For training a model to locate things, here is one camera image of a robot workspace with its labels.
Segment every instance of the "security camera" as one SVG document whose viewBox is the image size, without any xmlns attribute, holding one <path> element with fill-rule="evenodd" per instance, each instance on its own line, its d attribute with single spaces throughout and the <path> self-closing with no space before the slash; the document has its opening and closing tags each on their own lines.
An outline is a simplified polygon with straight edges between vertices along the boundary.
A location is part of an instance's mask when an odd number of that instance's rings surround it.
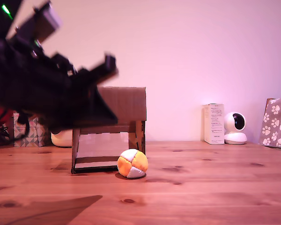
<svg viewBox="0 0 281 225">
<path fill-rule="evenodd" d="M 225 116 L 225 143 L 226 144 L 245 144 L 247 136 L 242 133 L 245 128 L 246 120 L 244 115 L 237 112 L 230 112 Z"/>
</svg>

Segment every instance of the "camera lens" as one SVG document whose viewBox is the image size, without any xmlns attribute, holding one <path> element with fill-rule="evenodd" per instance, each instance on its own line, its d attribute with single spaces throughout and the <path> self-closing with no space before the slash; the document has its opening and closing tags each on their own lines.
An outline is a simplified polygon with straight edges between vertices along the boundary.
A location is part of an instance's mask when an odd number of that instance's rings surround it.
<svg viewBox="0 0 281 225">
<path fill-rule="evenodd" d="M 234 118 L 234 125 L 237 130 L 241 130 L 242 128 L 244 128 L 244 118 L 242 115 L 235 113 L 233 114 L 233 118 Z"/>
</svg>

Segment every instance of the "cardboard flap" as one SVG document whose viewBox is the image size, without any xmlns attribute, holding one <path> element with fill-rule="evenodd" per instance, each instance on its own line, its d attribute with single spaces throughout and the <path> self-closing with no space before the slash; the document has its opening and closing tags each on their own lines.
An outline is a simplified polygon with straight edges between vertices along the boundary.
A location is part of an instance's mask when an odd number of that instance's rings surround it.
<svg viewBox="0 0 281 225">
<path fill-rule="evenodd" d="M 147 120 L 145 87 L 98 87 L 98 91 L 118 120 Z"/>
</svg>

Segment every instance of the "cardboard box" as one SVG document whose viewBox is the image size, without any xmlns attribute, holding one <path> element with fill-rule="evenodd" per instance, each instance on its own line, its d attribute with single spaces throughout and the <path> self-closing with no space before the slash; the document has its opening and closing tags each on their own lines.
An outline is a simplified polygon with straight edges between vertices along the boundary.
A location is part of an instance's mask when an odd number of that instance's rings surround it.
<svg viewBox="0 0 281 225">
<path fill-rule="evenodd" d="M 224 144 L 224 105 L 204 105 L 204 141 L 209 144 Z"/>
<path fill-rule="evenodd" d="M 14 136 L 15 138 L 20 137 L 25 133 L 25 125 L 18 124 L 19 118 L 18 113 L 14 113 Z M 30 131 L 28 137 L 23 138 L 15 142 L 15 147 L 42 147 L 50 145 L 51 133 L 48 128 L 38 123 L 38 118 L 34 118 L 29 121 Z"/>
<path fill-rule="evenodd" d="M 147 120 L 146 88 L 98 87 L 118 123 L 73 130 L 72 169 L 117 168 L 121 152 L 127 149 L 145 151 Z"/>
</svg>

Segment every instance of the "tissue box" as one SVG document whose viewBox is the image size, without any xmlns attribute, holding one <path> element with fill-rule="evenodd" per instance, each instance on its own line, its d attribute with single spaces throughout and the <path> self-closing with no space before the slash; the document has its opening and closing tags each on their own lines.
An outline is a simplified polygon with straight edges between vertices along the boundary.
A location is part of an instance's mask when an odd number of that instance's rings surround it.
<svg viewBox="0 0 281 225">
<path fill-rule="evenodd" d="M 25 125 L 18 124 L 18 113 L 14 113 L 14 135 L 20 137 L 25 132 Z M 15 142 L 15 147 L 42 147 L 51 144 L 48 128 L 38 123 L 38 118 L 29 121 L 30 131 L 26 138 Z"/>
</svg>

